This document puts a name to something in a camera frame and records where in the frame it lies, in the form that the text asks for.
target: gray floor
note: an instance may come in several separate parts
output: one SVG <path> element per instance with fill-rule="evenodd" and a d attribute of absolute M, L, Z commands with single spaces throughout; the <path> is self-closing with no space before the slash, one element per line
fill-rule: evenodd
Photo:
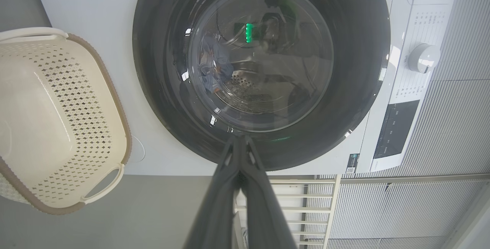
<path fill-rule="evenodd" d="M 0 1 L 0 32 L 34 26 L 51 26 L 41 0 Z"/>
<path fill-rule="evenodd" d="M 51 26 L 40 0 L 2 0 L 0 31 Z M 101 200 L 64 216 L 0 197 L 0 248 L 181 248 L 210 177 L 124 176 Z"/>

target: basket handle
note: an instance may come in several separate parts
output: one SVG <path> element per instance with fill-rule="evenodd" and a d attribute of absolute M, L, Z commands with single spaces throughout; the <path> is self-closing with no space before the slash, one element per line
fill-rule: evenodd
<path fill-rule="evenodd" d="M 68 34 L 60 29 L 51 27 L 29 27 L 0 32 L 0 42 L 14 38 L 38 35 L 57 35 L 63 38 L 68 38 Z"/>
<path fill-rule="evenodd" d="M 123 174 L 124 174 L 124 164 L 118 164 L 117 167 L 113 167 L 110 169 L 110 171 L 107 174 L 110 174 L 114 169 L 119 169 L 118 175 L 116 178 L 109 184 L 107 187 L 105 187 L 102 191 L 96 193 L 95 195 L 91 197 L 81 197 L 81 202 L 84 202 L 85 204 L 92 203 L 94 201 L 97 201 L 107 195 L 110 191 L 112 191 L 113 188 L 115 188 L 118 184 L 119 181 L 121 181 Z"/>

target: perforated basket side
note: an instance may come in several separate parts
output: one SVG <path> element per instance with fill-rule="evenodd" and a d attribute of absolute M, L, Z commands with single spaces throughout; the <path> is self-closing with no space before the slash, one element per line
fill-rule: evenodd
<path fill-rule="evenodd" d="M 121 163 L 125 164 L 131 152 L 131 135 L 126 116 L 121 108 L 121 103 L 107 70 L 100 56 L 91 45 L 71 34 L 68 40 L 81 45 L 92 55 L 109 88 L 126 134 L 126 152 L 121 160 Z M 10 48 L 12 51 L 24 50 L 19 48 L 14 49 L 15 47 L 11 46 Z M 44 77 L 46 77 L 47 82 L 52 83 L 53 91 L 56 93 L 56 97 L 60 103 L 66 103 L 62 105 L 65 108 L 63 112 L 70 118 L 70 131 L 73 132 L 74 137 L 77 137 L 77 154 L 70 160 L 67 160 L 61 168 L 55 170 L 50 176 L 47 176 L 38 186 L 31 186 L 30 188 L 27 188 L 20 181 L 3 159 L 0 160 L 0 173 L 19 192 L 21 197 L 25 198 L 25 201 L 31 203 L 40 211 L 50 214 L 66 214 L 80 209 L 84 206 L 84 203 L 78 202 L 70 207 L 64 208 L 51 207 L 47 203 L 56 203 L 57 200 L 63 200 L 63 197 L 66 197 L 66 195 L 69 197 L 70 192 L 75 191 L 76 187 L 79 186 L 77 182 L 81 183 L 89 179 L 93 172 L 96 172 L 99 167 L 103 166 L 105 159 L 109 158 L 111 134 L 106 130 L 107 124 L 103 118 L 103 111 L 100 109 L 96 95 L 91 90 L 89 80 L 84 76 L 83 68 L 76 62 L 74 57 L 65 55 L 68 53 L 63 53 L 61 47 L 58 49 L 54 47 L 54 49 L 50 50 L 52 52 L 47 57 L 50 59 L 49 62 L 43 58 L 40 58 L 40 60 L 44 60 L 42 63 L 40 61 L 36 62 L 39 63 L 39 70 L 45 73 Z M 27 55 L 23 57 L 26 59 L 35 59 L 33 52 L 29 54 L 33 57 L 27 57 Z M 85 111 L 83 113 L 83 120 L 79 116 L 82 114 L 82 111 Z"/>
<path fill-rule="evenodd" d="M 9 181 L 7 181 L 2 174 L 0 174 L 0 195 L 9 200 L 29 204 L 29 202 L 19 193 L 19 191 L 14 188 L 14 186 L 12 186 L 12 184 L 9 183 Z"/>

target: blue cloth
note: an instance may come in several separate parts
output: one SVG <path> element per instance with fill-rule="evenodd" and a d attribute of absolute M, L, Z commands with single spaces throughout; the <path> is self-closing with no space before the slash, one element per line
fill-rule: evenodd
<path fill-rule="evenodd" d="M 199 73 L 206 90 L 213 93 L 215 89 L 221 89 L 224 82 L 231 79 L 233 66 L 230 63 L 227 48 L 214 38 L 204 37 L 201 49 L 203 57 L 199 64 Z"/>

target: washing machine door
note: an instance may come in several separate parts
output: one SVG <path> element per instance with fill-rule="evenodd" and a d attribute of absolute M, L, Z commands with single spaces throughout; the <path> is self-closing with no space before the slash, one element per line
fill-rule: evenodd
<path fill-rule="evenodd" d="M 217 162 L 250 135 L 267 170 L 357 127 L 390 50 L 385 0 L 138 0 L 136 70 L 163 125 Z"/>

